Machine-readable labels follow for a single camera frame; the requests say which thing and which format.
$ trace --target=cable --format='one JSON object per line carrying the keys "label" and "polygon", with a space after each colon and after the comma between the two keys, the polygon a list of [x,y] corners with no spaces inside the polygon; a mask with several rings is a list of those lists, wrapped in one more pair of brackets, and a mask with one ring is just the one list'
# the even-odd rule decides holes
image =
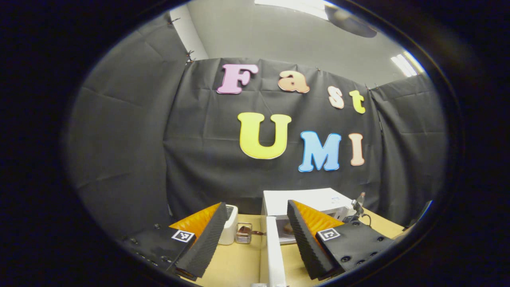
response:
{"label": "cable", "polygon": [[361,217],[365,217],[365,216],[368,216],[368,219],[370,219],[370,221],[368,222],[368,227],[372,228],[372,217],[370,217],[370,215],[368,215],[368,214],[364,214]]}

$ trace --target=ceiling light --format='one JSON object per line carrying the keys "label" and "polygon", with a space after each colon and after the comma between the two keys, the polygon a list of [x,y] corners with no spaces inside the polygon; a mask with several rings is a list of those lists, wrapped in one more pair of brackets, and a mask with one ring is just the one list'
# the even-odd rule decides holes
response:
{"label": "ceiling light", "polygon": [[255,0],[254,2],[257,5],[289,8],[328,20],[324,5],[330,5],[330,3],[323,0]]}
{"label": "ceiling light", "polygon": [[411,67],[411,64],[409,64],[409,62],[404,58],[404,56],[402,56],[401,54],[399,54],[397,56],[397,59],[400,60],[400,62],[402,62],[402,64],[405,66],[405,68],[411,73],[411,75],[413,76],[416,76],[417,73],[416,71],[413,69],[413,67]]}
{"label": "ceiling light", "polygon": [[397,65],[397,67],[399,67],[400,70],[402,70],[406,77],[417,75],[413,67],[411,67],[409,62],[407,62],[402,55],[399,54],[396,57],[391,57],[391,60],[393,61],[393,63],[395,63],[395,65]]}
{"label": "ceiling light", "polygon": [[425,70],[423,69],[423,67],[420,65],[420,63],[418,63],[418,61],[416,61],[416,59],[413,57],[413,55],[411,55],[409,52],[407,51],[404,51],[404,56],[409,60],[409,62],[411,62],[411,64],[413,64],[413,66],[416,68],[416,70],[418,70],[418,73],[423,73],[425,72]]}

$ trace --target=wooden table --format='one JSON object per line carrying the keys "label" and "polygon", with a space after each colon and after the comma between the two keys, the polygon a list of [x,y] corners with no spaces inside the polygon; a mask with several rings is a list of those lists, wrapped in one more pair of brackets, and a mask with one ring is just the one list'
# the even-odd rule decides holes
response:
{"label": "wooden table", "polygon": [[[395,238],[402,233],[402,226],[367,209],[365,213],[372,219],[372,228],[382,235]],[[261,217],[239,214],[239,222],[250,222],[254,230],[260,230]],[[361,218],[361,221],[365,224],[369,223],[368,217]],[[310,287],[319,283],[317,279],[310,280],[297,244],[281,245],[281,248],[287,285]],[[195,284],[205,287],[250,287],[250,284],[260,282],[260,260],[261,237],[259,235],[252,236],[251,244],[234,242],[231,245],[218,245],[206,272],[202,278],[197,279]]]}

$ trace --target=letter m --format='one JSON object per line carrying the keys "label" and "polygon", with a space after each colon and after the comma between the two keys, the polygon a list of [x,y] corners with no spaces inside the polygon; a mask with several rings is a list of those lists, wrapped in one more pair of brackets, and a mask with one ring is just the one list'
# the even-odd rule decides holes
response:
{"label": "letter m", "polygon": [[312,159],[318,171],[323,166],[326,171],[335,171],[340,168],[338,146],[342,137],[339,134],[329,134],[324,146],[321,145],[316,132],[304,131],[301,133],[301,138],[304,140],[304,153],[303,163],[298,168],[300,172],[311,172],[314,169]]}

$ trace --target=wrinkled fabric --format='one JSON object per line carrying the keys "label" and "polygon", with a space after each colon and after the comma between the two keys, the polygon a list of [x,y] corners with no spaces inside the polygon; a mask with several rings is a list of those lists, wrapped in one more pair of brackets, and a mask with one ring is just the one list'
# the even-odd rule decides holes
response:
{"label": "wrinkled fabric", "polygon": [[[186,61],[177,32],[160,16],[113,47],[75,99],[63,136],[69,177],[108,234],[119,238],[154,223],[169,224],[219,201],[238,206],[240,213],[260,214],[263,190],[324,187],[350,198],[366,192],[364,206],[405,225],[441,190],[448,140],[440,97],[427,78],[368,91],[292,63]],[[224,64],[255,64],[259,72],[240,94],[218,94]],[[277,83],[285,70],[304,74],[311,90],[281,90]],[[343,109],[329,102],[329,86],[341,90]],[[354,110],[353,90],[365,98],[364,114]],[[243,153],[237,119],[242,112],[265,116],[264,146],[274,143],[270,117],[292,118],[280,157]],[[298,170],[303,131],[316,132],[321,144],[331,133],[341,135],[338,170]],[[350,133],[363,135],[363,165],[350,165]]]}
{"label": "wrinkled fabric", "polygon": [[[240,94],[218,94],[224,64],[255,64],[259,72],[251,75]],[[285,70],[304,74],[311,90],[303,94],[281,90],[277,83]],[[329,102],[329,86],[341,90],[343,109]],[[364,114],[353,108],[349,96],[353,90],[365,98]],[[243,153],[237,119],[242,112],[265,116],[260,127],[263,146],[274,143],[271,115],[292,118],[287,148],[280,157],[253,159]],[[303,131],[315,131],[322,144],[331,133],[341,135],[338,170],[298,170],[303,160]],[[350,133],[363,135],[365,163],[361,166],[350,165]],[[439,97],[423,76],[368,91],[364,85],[311,67],[222,58],[187,66],[164,146],[168,200],[177,217],[220,200],[238,206],[240,213],[260,214],[263,190],[331,187],[350,198],[366,192],[368,209],[404,225],[441,188],[446,136]]]}
{"label": "wrinkled fabric", "polygon": [[[218,94],[224,64],[255,64],[257,74],[240,94]],[[279,73],[295,70],[304,74],[308,93],[283,91]],[[345,107],[337,109],[328,100],[327,88],[339,88]],[[349,92],[359,90],[365,97],[364,114],[357,113]],[[254,159],[239,146],[239,113],[265,116],[259,140],[274,143],[273,114],[292,118],[288,124],[285,152],[275,159]],[[315,131],[324,144],[330,133],[338,133],[336,171],[324,169],[300,172],[303,160],[303,131]],[[351,166],[352,143],[348,135],[361,133],[365,164]],[[313,189],[331,187],[357,198],[365,191],[367,206],[377,209],[380,197],[382,143],[375,106],[364,85],[318,71],[315,68],[262,59],[210,59],[189,64],[170,112],[164,146],[167,161],[167,191],[172,212],[186,216],[219,200],[239,207],[240,213],[260,214],[263,190]]]}
{"label": "wrinkled fabric", "polygon": [[170,223],[162,140],[186,61],[162,15],[114,46],[79,89],[63,136],[67,169],[111,236]]}

